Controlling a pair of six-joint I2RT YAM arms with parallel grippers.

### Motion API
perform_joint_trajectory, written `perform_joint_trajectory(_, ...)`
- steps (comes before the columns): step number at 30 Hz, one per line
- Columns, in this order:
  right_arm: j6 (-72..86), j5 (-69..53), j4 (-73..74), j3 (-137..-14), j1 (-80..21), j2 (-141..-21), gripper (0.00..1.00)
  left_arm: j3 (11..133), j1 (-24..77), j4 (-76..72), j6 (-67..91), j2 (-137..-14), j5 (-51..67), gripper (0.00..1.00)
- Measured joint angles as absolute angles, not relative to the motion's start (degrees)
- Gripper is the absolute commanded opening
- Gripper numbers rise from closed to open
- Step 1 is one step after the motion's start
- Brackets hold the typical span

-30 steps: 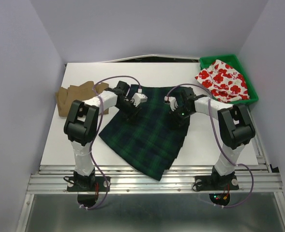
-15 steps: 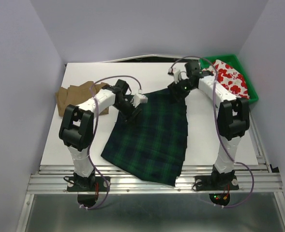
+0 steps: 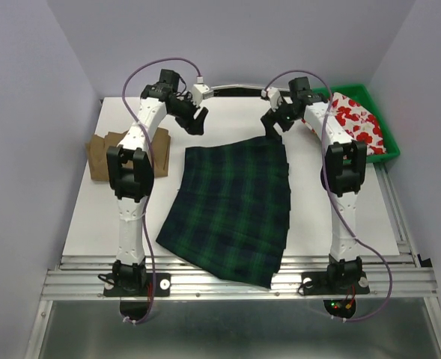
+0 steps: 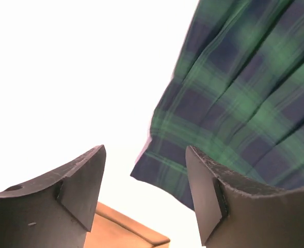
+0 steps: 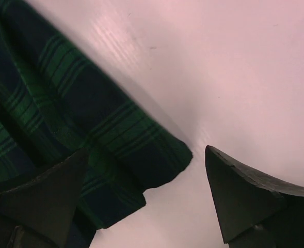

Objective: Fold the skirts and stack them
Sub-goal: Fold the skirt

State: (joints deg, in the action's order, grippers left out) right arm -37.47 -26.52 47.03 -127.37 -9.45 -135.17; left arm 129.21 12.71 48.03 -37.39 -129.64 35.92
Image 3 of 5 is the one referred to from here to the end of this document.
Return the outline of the dark green plaid skirt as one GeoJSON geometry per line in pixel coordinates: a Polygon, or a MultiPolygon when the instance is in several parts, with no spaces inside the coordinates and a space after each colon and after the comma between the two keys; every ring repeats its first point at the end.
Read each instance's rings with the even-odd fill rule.
{"type": "Polygon", "coordinates": [[[290,228],[289,164],[265,136],[185,150],[180,188],[156,238],[179,258],[214,272],[240,264],[278,270],[290,228]]]}

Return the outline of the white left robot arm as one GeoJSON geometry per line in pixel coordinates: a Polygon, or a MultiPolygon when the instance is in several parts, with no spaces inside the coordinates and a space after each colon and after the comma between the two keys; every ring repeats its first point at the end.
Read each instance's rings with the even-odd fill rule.
{"type": "Polygon", "coordinates": [[[147,286],[143,231],[146,204],[153,190],[152,140],[161,122],[172,116],[190,135],[204,134],[207,108],[201,106],[212,90],[198,75],[185,93],[178,90],[179,73],[163,69],[159,80],[141,92],[138,111],[126,109],[133,123],[124,138],[106,151],[109,185],[118,200],[120,238],[112,273],[106,282],[138,295],[147,286]]]}

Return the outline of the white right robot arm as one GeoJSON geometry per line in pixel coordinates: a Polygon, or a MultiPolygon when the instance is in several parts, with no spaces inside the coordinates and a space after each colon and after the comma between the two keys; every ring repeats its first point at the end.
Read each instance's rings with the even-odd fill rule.
{"type": "Polygon", "coordinates": [[[336,120],[333,95],[315,93],[306,77],[288,84],[290,99],[278,88],[267,86],[261,98],[270,109],[261,118],[266,135],[278,139],[276,127],[288,131],[294,121],[304,120],[321,141],[320,181],[332,213],[332,242],[329,263],[324,271],[303,275],[300,291],[304,295],[342,294],[358,285],[363,276],[356,227],[356,202],[365,181],[367,146],[355,140],[336,120]]]}

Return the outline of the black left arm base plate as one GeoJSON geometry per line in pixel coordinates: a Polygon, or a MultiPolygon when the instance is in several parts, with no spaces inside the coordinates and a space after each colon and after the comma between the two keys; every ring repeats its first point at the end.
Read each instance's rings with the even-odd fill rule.
{"type": "MultiPolygon", "coordinates": [[[[112,273],[99,274],[98,278],[101,279],[104,284],[103,295],[107,298],[147,298],[152,295],[153,275],[149,272],[147,273],[143,287],[131,280],[119,280],[116,282],[112,273]]],[[[155,298],[165,298],[170,296],[171,275],[169,273],[157,272],[155,284],[155,298]]]]}

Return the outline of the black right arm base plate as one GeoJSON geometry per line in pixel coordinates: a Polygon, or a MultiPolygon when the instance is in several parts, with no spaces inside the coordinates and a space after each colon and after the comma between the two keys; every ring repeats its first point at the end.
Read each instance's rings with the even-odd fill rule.
{"type": "Polygon", "coordinates": [[[301,282],[297,292],[300,295],[346,295],[354,291],[357,295],[371,292],[369,285],[361,286],[362,277],[330,278],[326,271],[306,271],[301,274],[301,282]]]}

